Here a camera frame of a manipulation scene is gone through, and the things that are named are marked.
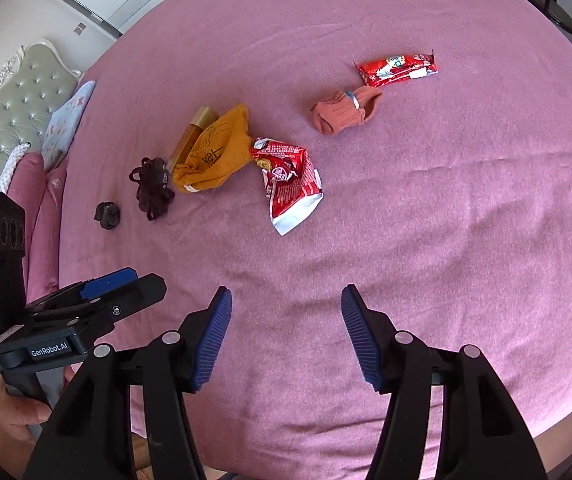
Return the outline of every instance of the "gold cap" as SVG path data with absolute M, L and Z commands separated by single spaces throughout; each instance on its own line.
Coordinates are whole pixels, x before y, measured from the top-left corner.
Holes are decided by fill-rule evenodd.
M 191 124 L 198 128 L 205 130 L 210 124 L 214 123 L 219 118 L 219 114 L 212 108 L 202 106 L 199 111 L 192 118 Z

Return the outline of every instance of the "floral pillowcase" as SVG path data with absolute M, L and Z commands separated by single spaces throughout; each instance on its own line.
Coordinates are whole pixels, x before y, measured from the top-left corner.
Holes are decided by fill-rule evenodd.
M 68 153 L 95 84 L 95 81 L 85 83 L 66 104 L 52 114 L 41 148 L 46 171 L 56 168 Z

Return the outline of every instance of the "pink pillow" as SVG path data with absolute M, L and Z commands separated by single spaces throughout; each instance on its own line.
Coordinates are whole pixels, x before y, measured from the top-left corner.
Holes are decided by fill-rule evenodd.
M 46 192 L 41 202 L 30 247 L 28 303 L 59 289 L 59 233 L 61 206 L 66 183 L 66 161 L 46 175 Z
M 24 208 L 26 212 L 24 234 L 26 257 L 23 259 L 23 283 L 26 287 L 28 286 L 28 255 L 30 254 L 32 232 L 37 222 L 37 213 L 45 190 L 46 171 L 41 153 L 26 153 L 17 164 L 8 188 L 8 197 Z

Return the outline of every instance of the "orange sock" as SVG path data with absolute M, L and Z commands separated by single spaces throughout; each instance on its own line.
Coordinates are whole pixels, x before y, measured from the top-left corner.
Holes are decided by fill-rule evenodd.
M 186 162 L 173 169 L 173 181 L 184 192 L 219 187 L 252 160 L 252 145 L 248 108 L 240 104 L 200 134 Z
M 368 121 L 375 113 L 380 97 L 381 90 L 369 86 L 354 92 L 337 92 L 313 106 L 313 124 L 324 135 L 336 135 L 349 126 Z

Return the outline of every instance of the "rolled sock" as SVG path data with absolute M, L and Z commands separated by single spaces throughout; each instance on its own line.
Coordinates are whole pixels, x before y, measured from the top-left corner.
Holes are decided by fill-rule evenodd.
M 358 126 L 372 117 L 381 90 L 363 86 L 354 92 L 337 92 L 312 108 L 313 124 L 324 135 L 334 136 L 350 126 Z M 359 104 L 355 106 L 353 98 Z

